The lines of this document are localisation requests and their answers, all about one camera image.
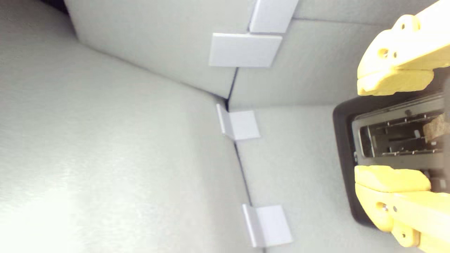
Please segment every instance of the white panel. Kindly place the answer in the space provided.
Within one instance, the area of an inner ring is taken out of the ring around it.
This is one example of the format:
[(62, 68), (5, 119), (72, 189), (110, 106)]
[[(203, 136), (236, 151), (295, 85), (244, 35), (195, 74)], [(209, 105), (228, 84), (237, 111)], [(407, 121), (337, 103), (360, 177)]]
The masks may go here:
[(255, 253), (222, 103), (0, 3), (0, 252)]
[(280, 205), (254, 208), (242, 205), (253, 247), (273, 247), (293, 242), (283, 208)]
[(382, 24), (391, 28), (404, 14), (415, 15), (436, 0), (299, 0), (294, 18)]
[(229, 113), (235, 140), (260, 138), (254, 111)]
[(294, 237), (267, 253), (418, 253), (352, 217), (334, 136), (334, 106), (257, 109), (264, 138), (237, 143), (254, 206), (283, 206)]
[(235, 68), (208, 65), (211, 34), (246, 33), (254, 0), (66, 0), (82, 43), (228, 97)]
[(286, 32), (298, 0), (258, 0), (250, 23), (251, 32)]
[(220, 104), (217, 104), (216, 107), (223, 135), (233, 140), (247, 140), (261, 137), (253, 111), (229, 113)]
[(213, 33), (209, 65), (268, 68), (282, 39), (273, 35)]
[(293, 242), (291, 230), (280, 205), (256, 208), (266, 247)]
[(338, 104), (357, 96), (356, 69), (377, 26), (293, 20), (268, 69), (240, 68), (232, 110)]

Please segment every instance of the white tab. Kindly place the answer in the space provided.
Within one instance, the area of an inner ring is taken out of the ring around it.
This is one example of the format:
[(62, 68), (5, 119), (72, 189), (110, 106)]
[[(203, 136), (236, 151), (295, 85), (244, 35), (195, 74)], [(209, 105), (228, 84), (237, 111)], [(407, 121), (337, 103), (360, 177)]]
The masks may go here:
[(250, 32), (285, 33), (298, 0), (258, 0), (250, 22)]
[(216, 105), (222, 134), (233, 140), (260, 138), (254, 111), (227, 112), (220, 104)]
[(268, 68), (282, 39), (274, 35), (213, 33), (209, 65)]
[(253, 208), (243, 204), (242, 209), (253, 247), (267, 248), (293, 242), (291, 230), (280, 205)]

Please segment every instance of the white wall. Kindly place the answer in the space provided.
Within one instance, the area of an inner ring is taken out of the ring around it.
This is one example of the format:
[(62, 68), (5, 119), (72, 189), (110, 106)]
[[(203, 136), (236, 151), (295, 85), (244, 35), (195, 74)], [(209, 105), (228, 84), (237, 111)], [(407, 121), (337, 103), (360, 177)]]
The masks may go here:
[(0, 1), (0, 252), (254, 252), (216, 97)]
[(356, 97), (356, 69), (382, 30), (293, 19), (271, 68), (239, 68), (231, 108), (338, 104)]
[(281, 204), (294, 242), (267, 253), (419, 253), (353, 219), (333, 127), (333, 106), (256, 110), (262, 138), (238, 143), (252, 203)]
[(246, 33), (254, 2), (66, 0), (82, 43), (224, 98), (235, 68), (208, 65), (212, 33)]

